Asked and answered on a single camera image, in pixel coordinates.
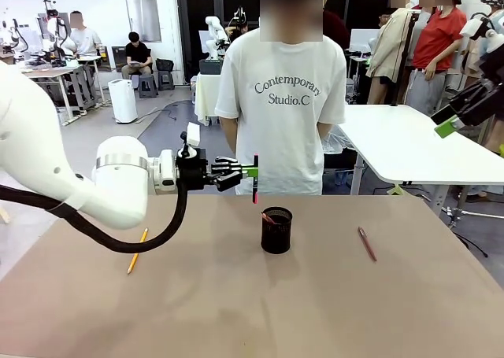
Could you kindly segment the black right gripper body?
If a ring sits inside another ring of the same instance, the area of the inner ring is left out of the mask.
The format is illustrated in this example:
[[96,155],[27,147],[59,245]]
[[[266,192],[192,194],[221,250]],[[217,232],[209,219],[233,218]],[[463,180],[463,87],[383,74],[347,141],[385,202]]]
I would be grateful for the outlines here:
[[478,62],[482,76],[494,85],[503,83],[504,49],[498,48],[480,57]]

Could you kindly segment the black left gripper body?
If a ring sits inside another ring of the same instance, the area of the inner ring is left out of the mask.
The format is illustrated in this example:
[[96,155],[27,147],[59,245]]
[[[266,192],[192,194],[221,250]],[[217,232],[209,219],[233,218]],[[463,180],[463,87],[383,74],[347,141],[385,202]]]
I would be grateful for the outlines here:
[[203,190],[213,185],[213,178],[208,174],[208,160],[203,148],[180,149],[176,154],[177,186],[185,190]]

